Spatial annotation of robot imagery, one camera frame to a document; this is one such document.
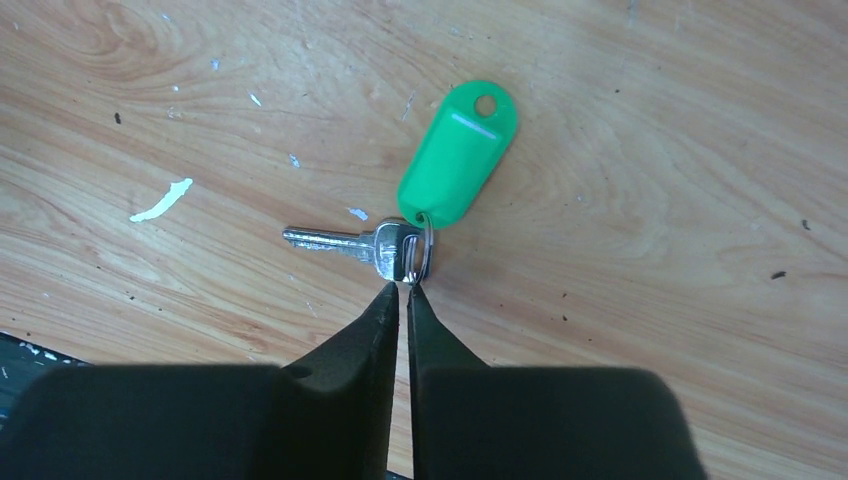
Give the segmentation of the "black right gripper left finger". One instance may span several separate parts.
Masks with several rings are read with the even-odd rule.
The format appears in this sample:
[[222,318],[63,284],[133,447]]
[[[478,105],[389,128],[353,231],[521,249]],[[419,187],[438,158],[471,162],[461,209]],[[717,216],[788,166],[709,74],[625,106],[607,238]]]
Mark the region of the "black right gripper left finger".
[[285,365],[52,370],[1,432],[5,479],[382,479],[399,292]]

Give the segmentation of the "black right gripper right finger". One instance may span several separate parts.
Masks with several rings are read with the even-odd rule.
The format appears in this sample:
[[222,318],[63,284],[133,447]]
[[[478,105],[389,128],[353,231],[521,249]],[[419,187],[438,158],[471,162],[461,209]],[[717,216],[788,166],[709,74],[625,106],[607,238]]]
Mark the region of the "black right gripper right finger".
[[418,479],[703,479],[681,405],[655,373],[496,367],[407,304]]

